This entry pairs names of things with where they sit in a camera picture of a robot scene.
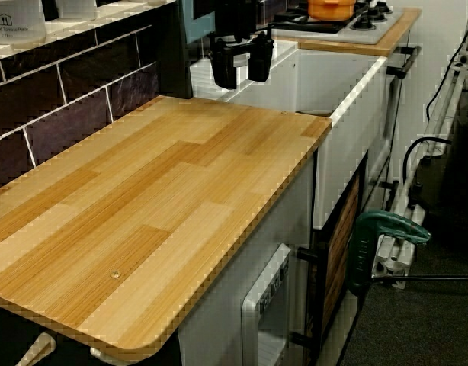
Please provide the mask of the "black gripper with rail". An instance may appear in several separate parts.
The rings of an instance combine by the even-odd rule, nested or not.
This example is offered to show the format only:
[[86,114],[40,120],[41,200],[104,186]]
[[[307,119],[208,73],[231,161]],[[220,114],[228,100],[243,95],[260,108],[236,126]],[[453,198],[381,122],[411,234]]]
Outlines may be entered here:
[[257,30],[259,1],[214,1],[215,31],[207,36],[215,83],[225,89],[237,88],[237,70],[234,56],[249,53],[248,79],[255,82],[268,80],[274,40],[271,27]]

